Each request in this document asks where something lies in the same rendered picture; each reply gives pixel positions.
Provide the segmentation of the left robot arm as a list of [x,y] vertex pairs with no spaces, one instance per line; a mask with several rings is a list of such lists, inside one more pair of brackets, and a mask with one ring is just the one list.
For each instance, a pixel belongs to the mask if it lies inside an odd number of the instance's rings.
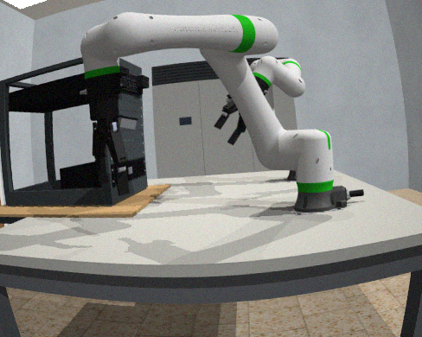
[[122,13],[84,35],[80,51],[85,86],[80,95],[96,100],[120,94],[119,57],[202,48],[201,55],[234,101],[260,163],[271,170],[296,171],[294,210],[317,213],[346,207],[350,197],[363,196],[364,191],[333,187],[331,135],[324,130],[285,130],[247,63],[245,55],[269,53],[277,44],[276,27],[259,16]]

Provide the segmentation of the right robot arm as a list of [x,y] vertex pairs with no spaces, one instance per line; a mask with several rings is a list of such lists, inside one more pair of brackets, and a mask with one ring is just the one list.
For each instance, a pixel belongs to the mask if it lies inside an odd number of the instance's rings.
[[254,61],[250,68],[274,114],[272,84],[293,98],[300,97],[305,91],[305,83],[301,78],[302,70],[296,60],[277,60],[265,56]]

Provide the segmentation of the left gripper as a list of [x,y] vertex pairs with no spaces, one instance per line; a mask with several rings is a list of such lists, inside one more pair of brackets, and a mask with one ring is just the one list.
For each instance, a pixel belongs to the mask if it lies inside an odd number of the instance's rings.
[[93,123],[93,156],[96,159],[98,182],[99,184],[108,182],[105,161],[107,144],[114,162],[112,167],[115,170],[118,195],[129,194],[130,190],[125,166],[129,160],[121,136],[119,122],[113,123],[113,118],[118,115],[118,96],[91,100],[89,101],[89,108],[90,119],[92,121],[98,120]]

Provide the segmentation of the flat brown cardboard sheet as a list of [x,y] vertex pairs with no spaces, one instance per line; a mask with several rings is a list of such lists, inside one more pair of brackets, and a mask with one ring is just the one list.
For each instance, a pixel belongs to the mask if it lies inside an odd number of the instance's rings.
[[[49,205],[49,206],[0,206],[0,217],[33,217],[33,218],[132,218],[148,206],[154,199],[171,187],[152,185],[162,191],[143,189],[132,196],[117,202],[112,207],[106,205]],[[143,201],[143,202],[142,202]],[[122,204],[123,203],[123,204]]]

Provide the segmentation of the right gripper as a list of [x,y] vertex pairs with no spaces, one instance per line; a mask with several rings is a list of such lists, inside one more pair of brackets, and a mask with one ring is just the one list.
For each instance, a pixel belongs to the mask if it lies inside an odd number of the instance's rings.
[[[222,110],[223,112],[222,112],[220,118],[218,119],[218,121],[216,122],[216,124],[214,125],[214,127],[221,129],[223,124],[227,121],[229,115],[236,112],[237,110],[238,109],[237,109],[235,103],[231,100],[229,103],[227,103],[225,106],[223,106],[223,110]],[[239,115],[240,115],[240,113],[239,113]],[[232,136],[229,138],[229,140],[227,142],[234,145],[234,143],[236,142],[236,140],[240,136],[241,132],[244,133],[245,130],[246,130],[246,126],[245,126],[245,123],[244,123],[244,121],[243,121],[243,119],[240,115],[238,125],[237,125],[237,129],[235,129]]]

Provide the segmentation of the black metal rack frame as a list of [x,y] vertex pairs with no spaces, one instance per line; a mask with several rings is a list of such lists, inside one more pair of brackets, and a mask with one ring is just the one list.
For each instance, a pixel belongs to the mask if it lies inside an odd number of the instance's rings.
[[[89,104],[89,101],[84,97],[85,94],[80,95],[80,91],[83,91],[85,86],[85,74],[81,73],[40,85],[18,81],[79,64],[83,64],[82,57],[0,81],[0,150],[6,206],[105,205],[106,207],[112,207],[115,203],[143,189],[147,189],[148,182],[144,151],[143,97],[141,97],[142,95],[123,90],[120,90],[120,94],[116,94],[118,95],[118,114],[130,118],[138,118],[135,130],[120,128],[125,151],[129,159],[129,162],[125,165],[130,193],[118,195],[115,171],[112,167],[114,162],[107,145],[105,146],[107,183],[99,184],[96,166],[60,168],[61,179],[56,180],[54,166],[53,111],[67,109],[71,105],[73,105],[71,107],[75,107]],[[10,86],[24,89],[9,93]],[[35,113],[39,111],[39,113],[48,111],[44,113],[44,125],[49,181],[32,185],[32,187],[14,190],[10,160],[9,111],[35,111]],[[64,188],[69,189],[65,190]],[[49,191],[45,189],[48,189]]]

